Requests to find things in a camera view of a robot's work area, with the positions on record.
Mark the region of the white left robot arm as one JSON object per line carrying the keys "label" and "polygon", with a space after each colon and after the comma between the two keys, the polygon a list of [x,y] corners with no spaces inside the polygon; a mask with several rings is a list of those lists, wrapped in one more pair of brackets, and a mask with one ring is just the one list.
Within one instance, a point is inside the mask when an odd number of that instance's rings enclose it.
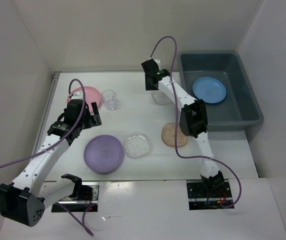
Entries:
{"label": "white left robot arm", "polygon": [[44,181],[81,131],[101,124],[96,102],[87,104],[81,99],[70,100],[50,126],[38,155],[10,184],[0,185],[1,216],[33,227],[46,208],[64,197],[89,200],[92,188],[84,185],[78,176],[65,173],[52,186],[45,186]]}

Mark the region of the pink round plate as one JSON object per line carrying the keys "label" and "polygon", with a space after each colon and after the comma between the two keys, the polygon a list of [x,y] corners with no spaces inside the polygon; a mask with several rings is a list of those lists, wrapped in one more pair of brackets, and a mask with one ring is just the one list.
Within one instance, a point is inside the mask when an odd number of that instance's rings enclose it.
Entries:
{"label": "pink round plate", "polygon": [[[101,103],[101,93],[94,87],[91,86],[85,86],[85,101],[88,104],[89,111],[93,112],[93,108],[91,103],[95,102],[97,107],[100,106]],[[74,90],[71,91],[72,98],[73,99],[82,99],[81,97],[83,96],[82,94],[82,88],[78,87]]]}

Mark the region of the clear textured glass plate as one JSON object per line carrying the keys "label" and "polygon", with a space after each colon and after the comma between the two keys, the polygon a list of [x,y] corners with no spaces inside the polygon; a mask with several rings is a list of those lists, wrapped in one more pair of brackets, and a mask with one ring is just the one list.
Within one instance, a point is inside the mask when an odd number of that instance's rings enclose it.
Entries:
{"label": "clear textured glass plate", "polygon": [[123,148],[129,158],[138,160],[151,152],[152,143],[146,134],[136,133],[124,140]]}

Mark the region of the clear small glass dish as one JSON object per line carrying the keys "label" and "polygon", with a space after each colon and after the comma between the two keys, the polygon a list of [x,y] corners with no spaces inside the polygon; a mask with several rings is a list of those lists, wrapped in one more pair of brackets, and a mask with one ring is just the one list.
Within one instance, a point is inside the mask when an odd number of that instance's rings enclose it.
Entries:
{"label": "clear small glass dish", "polygon": [[173,102],[165,93],[160,90],[153,90],[151,92],[151,97],[153,101],[158,105],[168,105]]}

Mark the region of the purple round plate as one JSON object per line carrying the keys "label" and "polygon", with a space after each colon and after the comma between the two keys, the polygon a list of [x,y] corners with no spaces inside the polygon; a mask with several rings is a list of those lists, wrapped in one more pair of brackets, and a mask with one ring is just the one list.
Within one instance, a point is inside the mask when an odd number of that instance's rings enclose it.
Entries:
{"label": "purple round plate", "polygon": [[123,145],[112,135],[96,136],[87,143],[83,159],[86,166],[96,174],[111,174],[123,163]]}

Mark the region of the grey plastic bin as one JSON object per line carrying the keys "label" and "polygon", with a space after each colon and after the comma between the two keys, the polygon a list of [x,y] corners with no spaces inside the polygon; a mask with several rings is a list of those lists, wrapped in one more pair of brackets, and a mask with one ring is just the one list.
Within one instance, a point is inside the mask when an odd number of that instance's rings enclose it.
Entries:
{"label": "grey plastic bin", "polygon": [[202,77],[219,80],[226,97],[206,104],[208,129],[212,132],[242,131],[260,124],[264,117],[240,56],[231,50],[182,52],[177,57],[182,88],[192,97],[194,82]]}

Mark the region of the blue round plate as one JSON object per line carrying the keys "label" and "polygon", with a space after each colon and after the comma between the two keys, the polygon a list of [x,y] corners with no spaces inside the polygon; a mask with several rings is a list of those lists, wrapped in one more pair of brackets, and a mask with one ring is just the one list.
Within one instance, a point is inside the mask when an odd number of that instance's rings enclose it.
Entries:
{"label": "blue round plate", "polygon": [[196,98],[207,104],[218,104],[227,96],[224,84],[213,77],[197,79],[192,85],[192,91]]}

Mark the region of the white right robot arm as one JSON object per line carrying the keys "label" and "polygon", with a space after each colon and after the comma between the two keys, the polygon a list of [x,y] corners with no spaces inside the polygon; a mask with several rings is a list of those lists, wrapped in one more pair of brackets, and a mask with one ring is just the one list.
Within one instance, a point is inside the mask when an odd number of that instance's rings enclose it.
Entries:
{"label": "white right robot arm", "polygon": [[160,90],[177,105],[179,129],[185,136],[193,137],[200,149],[202,191],[207,197],[215,196],[225,180],[210,147],[205,102],[188,94],[171,78],[168,70],[159,68],[154,59],[149,58],[141,66],[145,75],[145,89]]}

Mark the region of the brown translucent square plate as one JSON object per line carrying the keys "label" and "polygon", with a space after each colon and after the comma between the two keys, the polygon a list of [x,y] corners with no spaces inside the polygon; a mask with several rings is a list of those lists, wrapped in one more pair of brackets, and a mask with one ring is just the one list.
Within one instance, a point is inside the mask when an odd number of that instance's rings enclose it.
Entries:
{"label": "brown translucent square plate", "polygon": [[[166,123],[161,131],[161,140],[169,147],[175,147],[175,129],[176,124],[174,122]],[[189,138],[185,136],[181,129],[177,129],[177,147],[182,148],[189,142]]]}

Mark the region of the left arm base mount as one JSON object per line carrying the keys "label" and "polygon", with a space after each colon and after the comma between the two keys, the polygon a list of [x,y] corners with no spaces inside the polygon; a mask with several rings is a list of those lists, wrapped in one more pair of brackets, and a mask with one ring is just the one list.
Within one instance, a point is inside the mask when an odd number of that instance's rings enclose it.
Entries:
{"label": "left arm base mount", "polygon": [[65,196],[57,203],[54,203],[51,208],[52,213],[63,213],[65,210],[58,204],[63,205],[71,213],[83,213],[90,205],[88,212],[98,211],[99,200],[99,182],[84,181],[82,190],[76,199]]}

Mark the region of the clear plastic cup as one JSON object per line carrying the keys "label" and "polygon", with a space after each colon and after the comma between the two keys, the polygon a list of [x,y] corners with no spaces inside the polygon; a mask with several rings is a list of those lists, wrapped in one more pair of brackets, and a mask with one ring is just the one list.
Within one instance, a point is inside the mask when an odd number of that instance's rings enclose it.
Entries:
{"label": "clear plastic cup", "polygon": [[101,93],[101,100],[106,109],[112,111],[116,109],[116,93],[113,90],[105,90]]}

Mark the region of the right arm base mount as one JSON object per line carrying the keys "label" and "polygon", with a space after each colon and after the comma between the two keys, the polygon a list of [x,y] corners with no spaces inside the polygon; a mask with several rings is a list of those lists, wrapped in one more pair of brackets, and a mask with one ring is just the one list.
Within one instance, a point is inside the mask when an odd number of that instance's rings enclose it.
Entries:
{"label": "right arm base mount", "polygon": [[221,189],[210,194],[207,194],[200,180],[187,181],[186,189],[190,211],[223,209],[221,204],[227,206],[234,202],[228,181],[224,182]]}

